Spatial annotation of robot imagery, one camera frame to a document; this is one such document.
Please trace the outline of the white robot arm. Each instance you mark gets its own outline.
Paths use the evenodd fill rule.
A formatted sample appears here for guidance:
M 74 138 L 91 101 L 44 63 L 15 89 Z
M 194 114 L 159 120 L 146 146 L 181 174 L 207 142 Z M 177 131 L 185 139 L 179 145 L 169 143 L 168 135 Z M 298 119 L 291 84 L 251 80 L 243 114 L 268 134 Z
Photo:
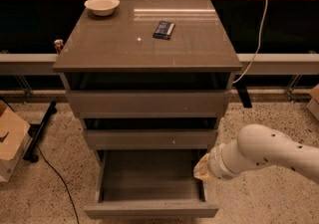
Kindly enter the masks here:
M 193 176 L 205 182 L 230 180 L 242 172 L 271 165 L 288 168 L 319 183 L 319 148 L 293 141 L 287 134 L 261 124 L 243 127 L 236 139 L 205 154 Z

